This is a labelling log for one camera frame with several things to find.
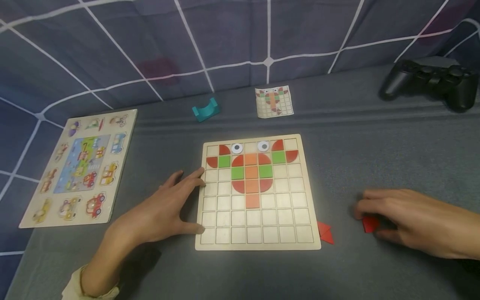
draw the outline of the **red triangle tile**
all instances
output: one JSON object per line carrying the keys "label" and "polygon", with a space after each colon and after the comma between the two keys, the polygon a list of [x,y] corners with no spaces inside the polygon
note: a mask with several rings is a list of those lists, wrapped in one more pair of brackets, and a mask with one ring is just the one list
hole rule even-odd
{"label": "red triangle tile", "polygon": [[320,233],[320,236],[324,235],[324,233],[330,230],[330,226],[322,222],[317,222],[317,225],[318,225],[318,232]]}
{"label": "red triangle tile", "polygon": [[372,233],[380,226],[380,221],[374,216],[364,216],[362,223],[365,233]]}
{"label": "red triangle tile", "polygon": [[333,236],[332,236],[332,233],[331,233],[330,231],[327,231],[326,233],[324,233],[324,234],[320,237],[320,239],[326,241],[327,243],[330,243],[330,244],[334,245],[334,243],[333,243]]}

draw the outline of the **game controller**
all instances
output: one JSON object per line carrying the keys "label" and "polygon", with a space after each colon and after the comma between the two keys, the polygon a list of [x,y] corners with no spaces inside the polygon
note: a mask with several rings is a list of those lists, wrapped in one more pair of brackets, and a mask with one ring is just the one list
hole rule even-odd
{"label": "game controller", "polygon": [[380,89],[380,97],[393,100],[398,95],[429,94],[445,101],[455,112],[465,112],[475,104],[479,74],[475,70],[453,65],[449,68],[420,65],[411,60],[399,61]]}

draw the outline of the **pattern card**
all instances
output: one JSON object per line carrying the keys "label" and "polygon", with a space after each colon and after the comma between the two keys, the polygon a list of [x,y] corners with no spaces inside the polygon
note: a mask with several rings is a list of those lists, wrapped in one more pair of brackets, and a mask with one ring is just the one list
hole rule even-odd
{"label": "pattern card", "polygon": [[205,143],[196,250],[318,250],[299,134]]}
{"label": "pattern card", "polygon": [[292,98],[288,85],[268,89],[255,89],[257,115],[267,119],[293,115]]}
{"label": "pattern card", "polygon": [[137,110],[69,119],[20,228],[110,221]]}

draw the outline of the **right hand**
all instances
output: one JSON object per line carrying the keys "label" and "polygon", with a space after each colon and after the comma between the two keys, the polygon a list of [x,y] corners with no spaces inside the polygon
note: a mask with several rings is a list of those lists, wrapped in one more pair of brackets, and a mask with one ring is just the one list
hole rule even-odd
{"label": "right hand", "polygon": [[397,229],[376,237],[443,258],[480,260],[480,215],[411,190],[366,190],[354,209],[380,214]]}

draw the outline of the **grid board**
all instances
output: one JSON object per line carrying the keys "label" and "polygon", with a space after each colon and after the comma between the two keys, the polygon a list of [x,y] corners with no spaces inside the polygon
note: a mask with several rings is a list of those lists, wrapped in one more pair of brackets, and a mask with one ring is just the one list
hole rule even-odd
{"label": "grid board", "polygon": [[318,250],[299,134],[205,143],[196,250]]}
{"label": "grid board", "polygon": [[257,116],[262,119],[293,115],[292,96],[288,85],[255,89]]}

